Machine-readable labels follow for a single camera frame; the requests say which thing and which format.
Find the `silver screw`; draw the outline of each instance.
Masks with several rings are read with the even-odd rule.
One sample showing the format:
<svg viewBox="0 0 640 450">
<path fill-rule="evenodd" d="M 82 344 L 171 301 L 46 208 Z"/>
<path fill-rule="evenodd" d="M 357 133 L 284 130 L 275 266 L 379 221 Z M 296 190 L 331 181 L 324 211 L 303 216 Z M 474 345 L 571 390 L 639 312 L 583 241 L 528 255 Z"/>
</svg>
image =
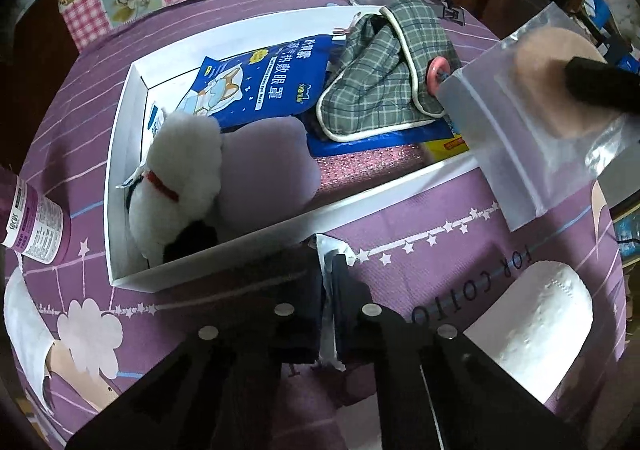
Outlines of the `silver screw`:
<svg viewBox="0 0 640 450">
<path fill-rule="evenodd" d="M 382 307 L 378 304 L 365 304 L 362 306 L 362 312 L 366 316 L 378 316 L 382 313 Z"/>
<path fill-rule="evenodd" d="M 458 336 L 458 330 L 450 324 L 443 324 L 438 327 L 438 336 L 441 338 L 446 338 L 447 340 L 452 340 L 456 336 Z"/>
<path fill-rule="evenodd" d="M 205 325 L 200 331 L 198 331 L 198 336 L 200 340 L 215 340 L 218 338 L 220 331 L 213 325 Z"/>
<path fill-rule="evenodd" d="M 293 311 L 295 310 L 295 307 L 293 307 L 291 304 L 287 304 L 286 302 L 278 304 L 273 308 L 273 312 L 278 316 L 291 316 L 293 314 Z"/>
</svg>

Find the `plaid fabric bag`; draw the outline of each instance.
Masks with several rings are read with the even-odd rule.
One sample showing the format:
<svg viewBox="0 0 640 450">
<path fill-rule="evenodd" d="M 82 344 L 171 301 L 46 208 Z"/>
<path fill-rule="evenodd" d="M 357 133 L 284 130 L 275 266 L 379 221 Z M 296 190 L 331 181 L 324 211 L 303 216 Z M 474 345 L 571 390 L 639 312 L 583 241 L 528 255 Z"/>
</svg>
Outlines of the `plaid fabric bag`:
<svg viewBox="0 0 640 450">
<path fill-rule="evenodd" d="M 362 17 L 349 33 L 338 74 L 322 93 L 316 115 L 333 141 L 364 139 L 426 125 L 445 112 L 428 94 L 429 62 L 460 60 L 435 13 L 421 1 L 383 7 Z"/>
</svg>

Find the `purple flower-shaped cushion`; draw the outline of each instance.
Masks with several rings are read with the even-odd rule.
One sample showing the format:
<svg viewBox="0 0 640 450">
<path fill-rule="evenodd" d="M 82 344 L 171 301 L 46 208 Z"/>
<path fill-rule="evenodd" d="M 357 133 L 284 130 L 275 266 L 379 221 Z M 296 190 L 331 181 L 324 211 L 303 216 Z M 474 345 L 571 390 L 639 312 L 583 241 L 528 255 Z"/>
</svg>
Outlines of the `purple flower-shaped cushion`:
<svg viewBox="0 0 640 450">
<path fill-rule="evenodd" d="M 319 187 L 320 168 L 295 117 L 261 119 L 223 135 L 218 207 L 236 232 L 296 216 Z"/>
</svg>

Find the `table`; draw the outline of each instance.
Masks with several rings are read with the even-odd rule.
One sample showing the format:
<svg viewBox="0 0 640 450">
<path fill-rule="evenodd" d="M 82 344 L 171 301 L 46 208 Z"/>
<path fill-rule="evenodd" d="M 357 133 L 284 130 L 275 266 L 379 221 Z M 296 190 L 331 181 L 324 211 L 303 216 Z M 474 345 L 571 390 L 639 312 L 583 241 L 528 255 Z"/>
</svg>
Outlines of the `table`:
<svg viewBox="0 0 640 450">
<path fill-rule="evenodd" d="M 92 319 L 86 346 L 72 354 L 102 372 L 116 396 L 169 353 L 187 332 L 224 325 L 260 287 L 295 277 L 310 259 L 301 248 L 259 266 L 228 271 L 154 295 L 110 287 L 104 253 L 106 158 L 114 114 L 132 61 L 171 42 L 238 19 L 347 0 L 199 0 L 168 8 L 97 40 L 82 52 L 31 144 L 21 176 L 71 211 L 72 236 L 63 263 L 24 261 L 34 306 L 55 339 Z M 463 64 L 497 43 L 469 14 L 463 28 L 445 24 Z M 470 218 L 468 223 L 461 219 Z M 617 243 L 606 209 L 599 227 L 584 188 L 546 216 L 511 234 L 480 170 L 329 232 L 358 254 L 356 275 L 374 300 L 405 317 L 425 306 L 433 325 L 465 329 L 535 260 L 558 260 L 578 271 L 593 296 L 594 324 L 580 356 L 548 402 L 579 422 L 598 383 L 623 351 L 625 294 Z M 8 253 L 7 272 L 16 266 Z M 122 332 L 115 348 L 109 340 Z M 18 373 L 24 373 L 18 365 Z M 113 379 L 105 377 L 114 374 Z M 309 366 L 283 369 L 274 409 L 273 449 L 344 450 L 335 410 L 374 391 L 370 366 L 338 373 Z M 36 395 L 22 379 L 28 398 Z M 46 379 L 52 413 L 37 408 L 52 448 L 96 414 L 58 374 Z"/>
</svg>

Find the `pink bottle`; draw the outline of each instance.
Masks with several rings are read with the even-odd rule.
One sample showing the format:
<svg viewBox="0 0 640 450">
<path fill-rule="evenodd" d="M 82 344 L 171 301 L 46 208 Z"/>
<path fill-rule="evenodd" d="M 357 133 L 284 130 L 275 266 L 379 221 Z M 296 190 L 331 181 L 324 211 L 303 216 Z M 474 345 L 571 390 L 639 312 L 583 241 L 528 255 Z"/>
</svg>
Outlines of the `pink bottle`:
<svg viewBox="0 0 640 450">
<path fill-rule="evenodd" d="M 0 240 L 43 264 L 60 263 L 71 237 L 71 219 L 56 203 L 0 166 Z"/>
</svg>

